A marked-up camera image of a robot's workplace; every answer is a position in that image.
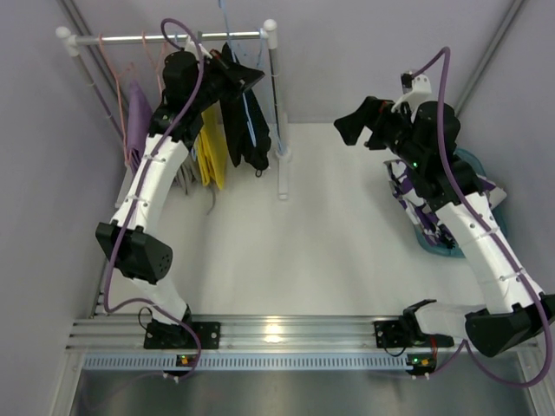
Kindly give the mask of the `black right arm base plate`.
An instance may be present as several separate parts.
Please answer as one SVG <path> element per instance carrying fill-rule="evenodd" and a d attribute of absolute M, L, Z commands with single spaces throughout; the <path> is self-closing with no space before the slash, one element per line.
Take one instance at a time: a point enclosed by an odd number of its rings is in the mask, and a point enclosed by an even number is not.
<path fill-rule="evenodd" d="M 374 322 L 376 345 L 383 349 L 430 347 L 429 338 L 403 319 Z"/>

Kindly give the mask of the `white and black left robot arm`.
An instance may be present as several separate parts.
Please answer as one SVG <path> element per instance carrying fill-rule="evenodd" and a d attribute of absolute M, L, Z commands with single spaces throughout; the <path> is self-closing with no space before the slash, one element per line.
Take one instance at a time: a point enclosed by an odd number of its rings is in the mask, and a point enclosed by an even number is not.
<path fill-rule="evenodd" d="M 215 104 L 241 103 L 263 77 L 242 65 L 230 44 L 209 52 L 178 49 L 164 61 L 164 87 L 140 165 L 121 207 L 95 231 L 110 269 L 129 279 L 152 310 L 149 341 L 182 344 L 192 333 L 190 307 L 169 276 L 173 250 L 155 235 L 170 188 L 206 123 L 204 113 Z"/>

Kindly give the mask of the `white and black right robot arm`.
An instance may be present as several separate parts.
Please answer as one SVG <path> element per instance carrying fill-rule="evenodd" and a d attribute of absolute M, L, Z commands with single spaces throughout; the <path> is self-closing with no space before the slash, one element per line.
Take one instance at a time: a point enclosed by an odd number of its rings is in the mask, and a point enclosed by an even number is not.
<path fill-rule="evenodd" d="M 481 306 L 425 300 L 406 308 L 403 317 L 416 337 L 467 338 L 487 357 L 539 334 L 552 339 L 554 297 L 525 272 L 491 211 L 481 178 L 456 154 L 460 122 L 449 105 L 424 101 L 411 111 L 407 104 L 369 96 L 334 126 L 348 146 L 368 128 L 369 150 L 388 149 L 402 161 L 415 196 L 447 229 L 479 284 Z"/>

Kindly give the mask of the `black trousers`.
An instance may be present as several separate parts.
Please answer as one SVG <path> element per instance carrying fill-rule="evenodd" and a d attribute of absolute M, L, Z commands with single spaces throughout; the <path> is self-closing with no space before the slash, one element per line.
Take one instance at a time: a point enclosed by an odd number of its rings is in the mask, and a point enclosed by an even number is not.
<path fill-rule="evenodd" d="M 257 145 L 253 146 L 251 143 L 246 126 L 242 95 L 240 95 L 238 98 L 221 98 L 219 100 L 227 149 L 235 167 L 244 161 L 251 165 L 260 176 L 261 172 L 269 167 L 270 128 L 253 90 L 244 94 L 251 113 Z"/>

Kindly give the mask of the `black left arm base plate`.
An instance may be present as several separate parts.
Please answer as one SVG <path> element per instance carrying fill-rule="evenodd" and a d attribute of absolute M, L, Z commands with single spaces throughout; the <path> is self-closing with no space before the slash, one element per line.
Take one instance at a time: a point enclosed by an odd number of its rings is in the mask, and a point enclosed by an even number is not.
<path fill-rule="evenodd" d="M 193 322 L 192 331 L 199 339 L 202 349 L 218 349 L 219 322 Z M 143 348 L 147 350 L 196 349 L 193 336 L 182 326 L 152 321 L 147 324 Z"/>

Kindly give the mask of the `purple camouflage trousers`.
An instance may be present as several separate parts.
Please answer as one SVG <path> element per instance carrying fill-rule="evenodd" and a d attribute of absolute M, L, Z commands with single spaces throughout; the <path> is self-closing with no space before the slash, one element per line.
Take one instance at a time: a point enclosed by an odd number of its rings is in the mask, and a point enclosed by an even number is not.
<path fill-rule="evenodd" d="M 480 161 L 464 149 L 456 153 L 466 161 L 478 174 L 483 185 L 493 217 L 504 234 L 507 234 L 505 219 L 500 204 L 506 199 L 505 190 L 486 177 L 486 171 Z M 464 254 L 446 226 L 432 213 L 427 202 L 418 197 L 408 177 L 408 167 L 400 159 L 384 162 L 388 182 L 394 199 L 402 206 L 413 224 L 418 244 L 427 252 L 442 256 L 463 258 Z"/>

